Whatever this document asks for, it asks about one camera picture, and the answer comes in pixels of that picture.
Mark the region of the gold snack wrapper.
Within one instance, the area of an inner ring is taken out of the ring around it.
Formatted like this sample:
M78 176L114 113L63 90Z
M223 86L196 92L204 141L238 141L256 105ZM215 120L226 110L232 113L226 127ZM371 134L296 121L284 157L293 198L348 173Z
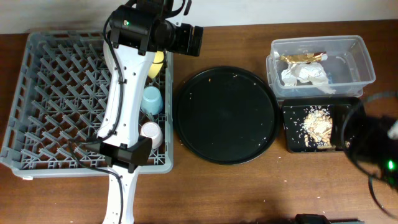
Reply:
M326 52L305 53L296 55L281 55L279 59L287 63L312 63L324 61L328 58Z

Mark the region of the grey dishwasher rack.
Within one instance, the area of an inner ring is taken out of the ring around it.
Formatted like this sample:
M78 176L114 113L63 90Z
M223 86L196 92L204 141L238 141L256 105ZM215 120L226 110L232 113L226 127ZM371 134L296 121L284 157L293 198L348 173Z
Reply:
M100 31L34 32L27 38L1 149L23 179L99 176L105 158L68 150L104 120L110 72Z

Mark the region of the yellow bowl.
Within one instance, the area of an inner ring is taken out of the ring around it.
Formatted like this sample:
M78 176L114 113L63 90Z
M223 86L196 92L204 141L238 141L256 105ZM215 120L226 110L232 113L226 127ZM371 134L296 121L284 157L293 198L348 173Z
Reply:
M149 69L148 73L149 78L154 79L159 74L160 69L164 64L164 61L165 61L165 53L161 51L156 52L154 61Z

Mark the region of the white napkin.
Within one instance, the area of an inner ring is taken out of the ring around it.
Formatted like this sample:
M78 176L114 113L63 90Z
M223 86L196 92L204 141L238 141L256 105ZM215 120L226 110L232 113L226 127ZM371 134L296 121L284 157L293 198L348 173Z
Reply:
M288 68L281 72L284 86L297 86L297 82L319 85L319 90L326 94L335 94L336 90L330 88L326 71L318 62L290 63Z

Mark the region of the food scraps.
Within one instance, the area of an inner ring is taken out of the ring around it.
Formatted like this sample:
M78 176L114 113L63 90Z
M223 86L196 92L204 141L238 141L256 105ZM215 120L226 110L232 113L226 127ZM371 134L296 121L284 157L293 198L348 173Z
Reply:
M333 149L331 143L333 118L330 112L321 106L310 106L304 112L301 130L305 147L314 147L321 151Z

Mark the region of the pink cup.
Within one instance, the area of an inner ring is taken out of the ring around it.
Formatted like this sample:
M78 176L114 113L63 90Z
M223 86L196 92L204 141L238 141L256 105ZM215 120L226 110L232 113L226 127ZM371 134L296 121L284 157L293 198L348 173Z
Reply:
M163 134L160 126L152 121L142 125L140 135L152 139L152 149L159 148L163 143Z

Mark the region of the round black tray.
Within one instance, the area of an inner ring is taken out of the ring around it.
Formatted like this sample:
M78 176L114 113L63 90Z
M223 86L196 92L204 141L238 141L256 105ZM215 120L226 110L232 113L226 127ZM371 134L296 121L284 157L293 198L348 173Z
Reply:
M249 162L267 151L279 134L275 94L243 68L214 67L191 77L174 95L172 108L183 145L215 164Z

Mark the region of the clear plastic bin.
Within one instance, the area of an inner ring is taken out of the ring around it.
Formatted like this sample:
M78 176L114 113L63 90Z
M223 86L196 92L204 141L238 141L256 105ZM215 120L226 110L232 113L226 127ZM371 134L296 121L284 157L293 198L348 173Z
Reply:
M284 87L281 73L288 65L277 58L277 55L319 52L326 52L328 56L320 64L330 82L327 87L335 90L336 96L359 97L363 94L363 88L376 80L369 52L358 35L279 39L271 43L271 54L266 62L268 84L278 99L326 95L310 84Z

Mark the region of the black rectangular tray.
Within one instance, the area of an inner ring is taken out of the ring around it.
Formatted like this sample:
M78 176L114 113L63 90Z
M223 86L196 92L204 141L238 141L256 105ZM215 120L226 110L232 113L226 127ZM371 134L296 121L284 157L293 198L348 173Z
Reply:
M334 152L342 151L341 146L334 146L329 150L318 150L314 147L305 147L303 140L303 131L301 124L305 117L304 110L310 106L321 106L326 108L333 118L334 124L341 124L343 119L340 115L346 115L353 106L360 102L359 98L355 97L337 97L337 98L302 98L285 100L282 104L282 115L284 119L285 136L287 140L287 148L290 152L304 153L304 152Z

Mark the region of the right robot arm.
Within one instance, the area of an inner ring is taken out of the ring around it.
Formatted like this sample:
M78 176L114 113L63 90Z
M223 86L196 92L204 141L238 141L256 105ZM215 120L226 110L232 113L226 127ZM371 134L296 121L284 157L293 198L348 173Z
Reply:
M331 141L368 177L374 203L388 217L397 219L377 199L373 186L378 180L397 190L397 120L388 116L341 116L332 122Z

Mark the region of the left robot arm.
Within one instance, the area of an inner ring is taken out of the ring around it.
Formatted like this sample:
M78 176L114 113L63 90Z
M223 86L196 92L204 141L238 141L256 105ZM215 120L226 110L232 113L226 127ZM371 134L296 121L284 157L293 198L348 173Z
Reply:
M140 169L152 150L151 138L139 134L145 83L158 51L197 57L203 28L181 22L191 1L178 9L173 1L128 1L107 18L103 52L111 81L104 120L96 139L83 147L105 157L109 175L104 223L133 223L133 203Z

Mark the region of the grey plate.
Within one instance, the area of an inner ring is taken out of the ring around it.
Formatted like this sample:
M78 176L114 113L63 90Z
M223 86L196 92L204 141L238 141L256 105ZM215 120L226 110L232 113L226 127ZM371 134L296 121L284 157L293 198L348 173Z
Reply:
M106 66L107 66L110 74L112 74L113 70L114 70L114 59L111 54L109 45L106 42L103 42L103 53L104 53L104 60L105 60Z

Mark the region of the light blue cup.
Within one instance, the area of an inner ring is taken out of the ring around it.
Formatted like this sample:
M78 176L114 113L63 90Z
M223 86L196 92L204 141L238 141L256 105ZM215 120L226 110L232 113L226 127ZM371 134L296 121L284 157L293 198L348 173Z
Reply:
M157 115L163 109L163 100L161 92L154 86L148 86L144 88L141 110L145 114Z

